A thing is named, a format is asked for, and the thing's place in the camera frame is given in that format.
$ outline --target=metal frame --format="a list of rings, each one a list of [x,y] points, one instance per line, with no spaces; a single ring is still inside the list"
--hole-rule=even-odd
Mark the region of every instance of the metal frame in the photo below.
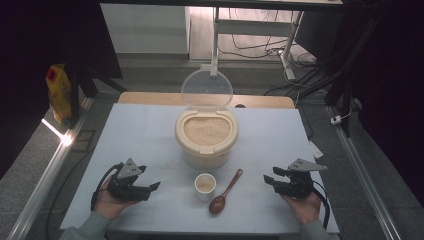
[[[75,138],[81,130],[81,127],[87,118],[87,111],[90,109],[92,102],[92,98],[85,98],[82,102],[81,108],[84,109],[85,112],[81,115],[73,130],[68,130],[66,132],[67,134],[70,134],[72,138]],[[8,240],[25,239],[54,183],[54,180],[57,177],[57,174],[62,168],[71,147],[72,144],[69,146],[65,146],[63,143],[59,144],[56,152],[50,160],[49,165],[41,176],[40,181],[37,183],[37,186],[19,215],[18,220],[15,222],[15,225],[10,231],[9,236],[7,237]]]
[[[290,49],[299,27],[303,12],[299,12],[292,23],[289,22],[258,22],[247,20],[220,20],[219,7],[215,8],[213,20],[213,46],[211,58],[211,77],[216,77],[218,71],[218,35],[239,34],[254,36],[277,36],[287,37],[283,54],[280,54],[281,62],[287,79],[295,80],[293,69],[289,61]]]
[[[333,113],[331,107],[327,107],[327,112],[330,117],[334,117],[335,114]],[[337,135],[339,136],[339,139],[349,157],[356,176],[361,183],[362,189],[364,189],[365,195],[368,198],[368,202],[375,211],[377,220],[379,221],[381,229],[386,235],[386,238],[390,240],[402,239],[399,231],[397,230],[397,226],[386,207],[386,204],[380,197],[380,194],[378,193],[377,188],[375,187],[374,182],[369,175],[358,150],[356,150],[352,139],[345,134],[339,125],[336,125],[335,128]]]
[[[343,12],[372,8],[372,5],[360,4],[323,4],[317,2],[290,2],[275,0],[101,0],[100,3],[159,5],[159,6],[193,6],[193,7],[223,7],[250,8],[293,11]]]

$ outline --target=gray sleeve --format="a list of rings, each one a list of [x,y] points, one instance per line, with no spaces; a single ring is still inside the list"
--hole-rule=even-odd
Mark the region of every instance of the gray sleeve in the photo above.
[[[93,211],[80,228],[70,227],[66,229],[60,240],[104,239],[110,223],[111,221],[109,219]]]
[[[304,240],[340,240],[339,236],[328,234],[320,220],[310,222],[300,227],[300,234]]]

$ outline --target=wooden spoon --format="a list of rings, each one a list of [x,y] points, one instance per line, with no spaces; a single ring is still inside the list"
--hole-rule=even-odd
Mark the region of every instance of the wooden spoon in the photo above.
[[[237,180],[240,178],[243,170],[239,169],[234,176],[233,180],[231,180],[230,185],[228,185],[227,190],[217,197],[215,197],[212,202],[209,204],[209,212],[213,215],[220,213],[225,207],[225,198],[230,189],[234,186]]]

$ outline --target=metal bar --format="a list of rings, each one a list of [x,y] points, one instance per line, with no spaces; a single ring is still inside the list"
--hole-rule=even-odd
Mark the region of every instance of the metal bar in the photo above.
[[[287,80],[289,80],[289,81],[296,79],[296,77],[294,76],[294,73],[293,73],[293,69],[291,68],[291,65],[290,65],[289,54],[290,54],[291,46],[292,46],[293,41],[294,41],[294,36],[296,35],[297,28],[299,27],[300,19],[302,18],[302,13],[303,12],[299,12],[297,14],[295,21],[291,24],[292,26],[291,26],[291,30],[290,30],[290,33],[288,35],[287,41],[286,41],[286,46],[284,48],[284,52],[283,52],[283,54],[280,54],[280,59],[281,59],[281,62],[283,63],[284,72],[286,74]]]
[[[90,109],[92,102],[93,99],[89,98],[85,98],[83,100],[81,107],[86,111],[84,111],[81,115],[73,130],[67,131],[67,134],[70,134],[72,138],[75,138],[81,130],[81,127],[87,118],[87,111]],[[18,220],[15,222],[15,225],[10,231],[7,239],[25,239],[71,147],[72,144],[69,146],[65,146],[63,143],[59,144],[59,147],[53,154],[49,165],[41,176],[40,181],[38,181],[37,186],[19,215]]]
[[[256,0],[101,0],[100,3],[135,4],[135,5],[163,5],[163,6],[197,6],[197,7],[223,7],[223,8],[248,8],[269,10],[293,11],[321,11],[344,12],[362,11],[373,9],[375,4],[340,4],[338,2],[285,2],[285,1],[256,1]]]
[[[397,227],[388,211],[384,201],[381,199],[374,182],[372,181],[363,161],[355,148],[355,145],[351,138],[346,137],[343,129],[340,126],[335,126],[337,135],[346,150],[350,162],[352,163],[353,169],[355,170],[356,176],[364,189],[365,195],[368,198],[368,202],[374,209],[376,217],[381,225],[381,228],[386,235],[387,239],[400,240],[402,239]]]
[[[219,8],[215,9],[215,18],[213,20],[213,46],[211,59],[211,77],[218,74],[218,34],[219,34]]]

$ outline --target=table surface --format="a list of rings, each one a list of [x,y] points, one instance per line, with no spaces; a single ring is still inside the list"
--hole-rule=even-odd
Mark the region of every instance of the table surface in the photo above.
[[[207,95],[199,94],[199,97],[207,97]],[[119,97],[118,103],[185,106],[181,93],[124,92]],[[238,104],[247,108],[294,109],[291,98],[280,96],[233,95],[228,106],[235,107]]]
[[[136,95],[132,95],[133,103],[149,94],[139,93],[141,97],[134,101]],[[127,208],[111,230],[173,234],[298,232],[290,207],[263,181],[263,174],[287,181],[272,173],[274,166],[287,168],[297,158],[314,162],[296,109],[228,108],[238,121],[239,137],[228,162],[211,172],[217,180],[215,195],[224,192],[237,169],[244,173],[228,193],[224,211],[213,216],[208,213],[209,203],[195,197],[194,180],[203,171],[184,161],[186,153],[175,140],[175,121],[185,106],[129,104],[127,96],[124,94],[114,105],[61,228],[80,226],[90,213],[91,194],[103,174],[132,157],[137,165],[147,166],[134,185],[148,186],[157,181],[161,185],[148,201]],[[322,184],[317,172],[312,178]],[[339,232],[333,214],[328,231]]]

